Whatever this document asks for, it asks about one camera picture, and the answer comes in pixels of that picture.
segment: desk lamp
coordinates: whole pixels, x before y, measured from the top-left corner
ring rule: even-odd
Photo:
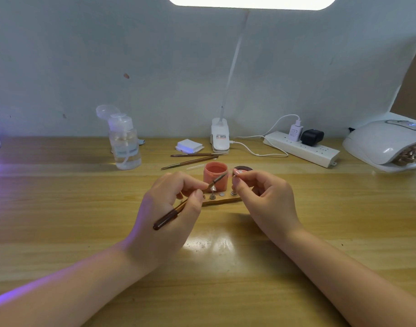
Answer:
[[[233,57],[233,63],[229,71],[229,77],[223,94],[220,117],[211,122],[211,144],[215,153],[229,152],[229,127],[223,117],[225,113],[226,99],[229,92],[229,84],[234,73],[241,42],[249,17],[249,9],[279,9],[279,10],[322,10],[330,6],[335,0],[170,0],[173,4],[181,6],[214,7],[214,8],[241,8],[245,9],[244,19],[241,25],[241,33]]]

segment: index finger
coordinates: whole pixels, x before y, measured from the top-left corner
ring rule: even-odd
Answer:
[[[157,190],[162,197],[173,204],[176,199],[176,195],[182,191],[195,191],[196,189],[203,191],[207,188],[207,183],[184,172],[176,172],[164,179],[158,185]]]
[[[238,178],[246,182],[249,187],[263,187],[267,190],[273,186],[277,177],[265,171],[248,171],[236,175]]]

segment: white power strip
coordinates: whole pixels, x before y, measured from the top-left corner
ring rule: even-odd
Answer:
[[[288,134],[276,131],[267,134],[264,143],[268,146],[285,150],[287,153],[306,159],[312,163],[328,168],[335,166],[335,160],[340,151],[316,144],[314,147],[304,145],[302,142],[288,140]]]

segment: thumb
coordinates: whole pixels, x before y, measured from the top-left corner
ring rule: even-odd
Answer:
[[[247,203],[250,203],[250,201],[254,200],[254,198],[256,197],[252,189],[250,189],[249,186],[237,176],[233,177],[233,186],[238,195],[240,195],[245,205],[247,205]]]
[[[194,223],[201,213],[203,201],[204,194],[200,189],[192,192],[181,212],[181,215],[179,216],[179,219],[183,220],[185,225],[193,228]]]

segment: wooden table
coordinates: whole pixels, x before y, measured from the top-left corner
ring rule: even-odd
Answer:
[[[209,151],[207,140],[198,140]],[[0,149],[0,294],[128,234],[144,192],[175,161],[177,139],[148,139],[143,164],[113,165],[107,138],[11,138]],[[324,142],[341,149],[341,141]],[[276,152],[249,141],[260,154]],[[386,174],[342,151],[327,170],[255,157],[220,161],[275,173],[294,189],[307,229],[416,296],[416,170]],[[186,167],[175,170],[186,170]],[[202,178],[202,170],[188,171]],[[243,203],[204,208],[176,258],[86,326],[346,326],[258,229]]]

